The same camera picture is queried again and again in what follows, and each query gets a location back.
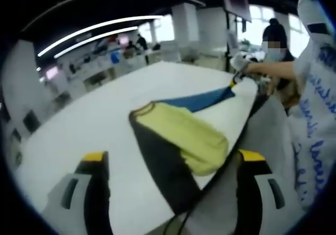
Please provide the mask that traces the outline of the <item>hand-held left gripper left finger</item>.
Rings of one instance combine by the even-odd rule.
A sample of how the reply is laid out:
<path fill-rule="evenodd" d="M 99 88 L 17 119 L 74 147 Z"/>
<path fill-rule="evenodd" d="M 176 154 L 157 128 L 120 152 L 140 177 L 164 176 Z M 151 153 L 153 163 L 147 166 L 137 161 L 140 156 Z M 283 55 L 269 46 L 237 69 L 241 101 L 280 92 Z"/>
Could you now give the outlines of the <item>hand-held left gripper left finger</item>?
<path fill-rule="evenodd" d="M 85 155 L 48 194 L 46 221 L 57 234 L 113 234 L 109 218 L 109 156 Z"/>

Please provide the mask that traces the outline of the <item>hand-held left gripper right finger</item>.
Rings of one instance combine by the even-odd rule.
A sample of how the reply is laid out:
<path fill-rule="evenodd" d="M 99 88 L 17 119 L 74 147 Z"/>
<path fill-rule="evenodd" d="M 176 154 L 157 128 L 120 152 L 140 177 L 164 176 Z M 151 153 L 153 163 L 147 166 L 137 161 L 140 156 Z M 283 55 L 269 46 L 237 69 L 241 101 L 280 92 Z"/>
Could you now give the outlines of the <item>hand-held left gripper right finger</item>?
<path fill-rule="evenodd" d="M 301 216 L 295 192 L 257 152 L 238 150 L 234 234 L 287 234 Z"/>

